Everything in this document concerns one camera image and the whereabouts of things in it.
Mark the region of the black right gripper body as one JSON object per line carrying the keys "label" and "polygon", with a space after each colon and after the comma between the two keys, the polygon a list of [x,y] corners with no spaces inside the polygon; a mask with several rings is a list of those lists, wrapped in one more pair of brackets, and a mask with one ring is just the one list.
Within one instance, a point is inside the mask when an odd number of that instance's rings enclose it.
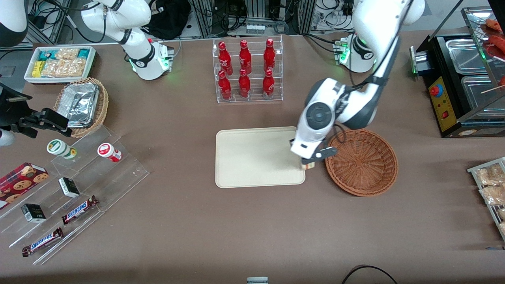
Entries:
{"label": "black right gripper body", "polygon": [[0,126],[2,130],[18,131],[18,121],[26,120],[33,123],[32,128],[39,128],[39,121],[32,115],[36,113],[29,108],[27,101],[33,97],[24,95],[21,92],[13,90],[3,83],[0,96]]}

